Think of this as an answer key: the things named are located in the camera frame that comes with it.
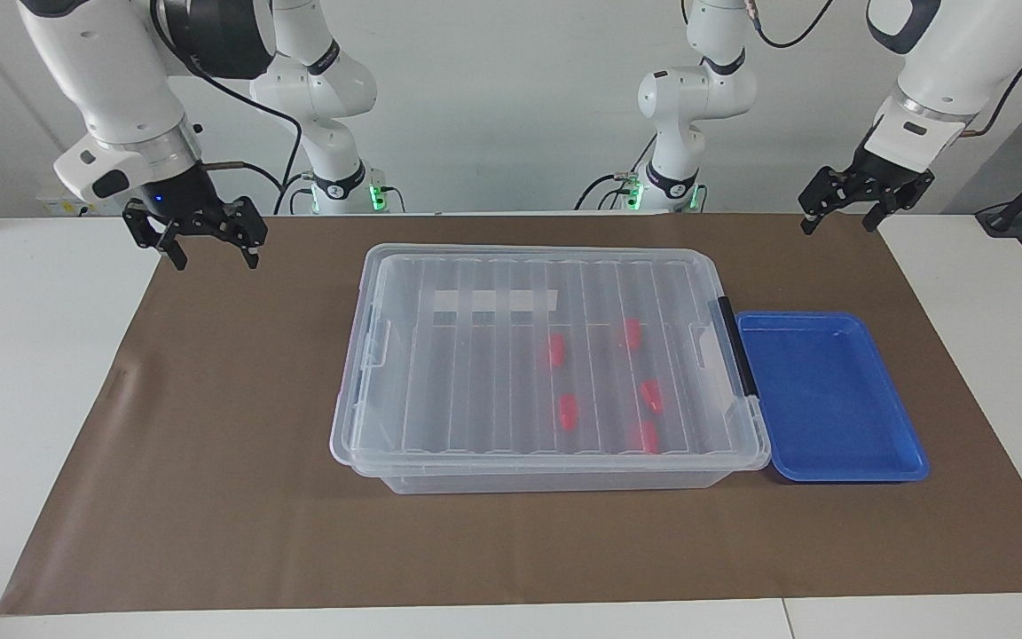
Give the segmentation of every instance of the clear plastic lid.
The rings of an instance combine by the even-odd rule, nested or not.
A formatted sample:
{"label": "clear plastic lid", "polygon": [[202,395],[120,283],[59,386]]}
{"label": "clear plastic lid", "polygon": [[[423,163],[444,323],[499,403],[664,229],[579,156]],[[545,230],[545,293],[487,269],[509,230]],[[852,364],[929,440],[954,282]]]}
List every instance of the clear plastic lid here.
{"label": "clear plastic lid", "polygon": [[378,245],[333,457],[382,477],[761,468],[722,295],[691,250]]}

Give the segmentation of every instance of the white strip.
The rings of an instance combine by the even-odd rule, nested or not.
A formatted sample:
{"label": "white strip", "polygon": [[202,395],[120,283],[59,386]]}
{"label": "white strip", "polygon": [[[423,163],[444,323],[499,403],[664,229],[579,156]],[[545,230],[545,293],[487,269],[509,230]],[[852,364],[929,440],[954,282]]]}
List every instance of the white strip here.
{"label": "white strip", "polygon": [[195,610],[9,618],[0,639],[791,639],[779,599],[710,602],[576,603],[557,606]]}
{"label": "white strip", "polygon": [[[471,312],[472,313],[495,313],[495,303],[499,299],[499,291],[478,290],[471,291]],[[513,290],[508,291],[511,295],[510,307],[512,313],[531,313],[535,311],[535,291]],[[551,313],[559,307],[559,291],[547,291],[547,307]],[[436,291],[436,300],[433,300],[433,310],[436,313],[457,313],[460,311],[460,291]]]}

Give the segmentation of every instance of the red object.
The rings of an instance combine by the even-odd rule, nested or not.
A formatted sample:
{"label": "red object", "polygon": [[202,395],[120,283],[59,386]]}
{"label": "red object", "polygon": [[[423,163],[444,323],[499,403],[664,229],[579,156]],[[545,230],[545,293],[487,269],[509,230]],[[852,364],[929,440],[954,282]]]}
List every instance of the red object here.
{"label": "red object", "polygon": [[656,424],[653,421],[642,421],[638,427],[642,432],[642,450],[648,454],[660,454],[661,442],[656,437]]}
{"label": "red object", "polygon": [[559,398],[559,423],[564,431],[572,431],[578,426],[578,400],[572,395]]}
{"label": "red object", "polygon": [[642,401],[644,401],[645,406],[649,406],[649,410],[653,413],[664,413],[664,403],[661,401],[661,385],[656,383],[656,380],[645,380],[642,384],[637,387],[637,393],[642,396]]}
{"label": "red object", "polygon": [[567,361],[567,339],[561,333],[551,333],[551,368],[561,368]]}
{"label": "red object", "polygon": [[625,348],[630,351],[642,348],[642,321],[636,317],[625,319]]}

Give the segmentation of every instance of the black handle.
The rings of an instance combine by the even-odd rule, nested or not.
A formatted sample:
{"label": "black handle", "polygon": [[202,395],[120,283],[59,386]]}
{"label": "black handle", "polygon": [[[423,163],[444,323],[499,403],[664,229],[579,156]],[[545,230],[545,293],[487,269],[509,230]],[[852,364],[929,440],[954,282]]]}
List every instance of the black handle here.
{"label": "black handle", "polygon": [[728,327],[728,336],[731,338],[731,352],[736,360],[736,367],[739,368],[739,380],[743,383],[743,395],[758,397],[759,390],[755,385],[755,375],[751,373],[751,364],[747,361],[747,351],[743,349],[743,336],[739,334],[739,326],[736,324],[736,312],[731,308],[731,300],[728,295],[723,295],[716,301],[721,307],[721,314]]}

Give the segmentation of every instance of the white label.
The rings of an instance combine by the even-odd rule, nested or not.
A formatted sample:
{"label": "white label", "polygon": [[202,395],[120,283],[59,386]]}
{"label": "white label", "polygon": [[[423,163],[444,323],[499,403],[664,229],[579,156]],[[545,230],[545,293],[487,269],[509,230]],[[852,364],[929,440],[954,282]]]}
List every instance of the white label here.
{"label": "white label", "polygon": [[[513,290],[508,291],[512,313],[531,313],[535,311],[535,291]],[[472,313],[495,313],[495,291],[471,291],[471,312]],[[547,291],[547,307],[549,312],[554,312],[559,307],[559,291]],[[436,291],[436,300],[433,301],[433,310],[436,313],[458,313],[460,311],[460,291]]]}

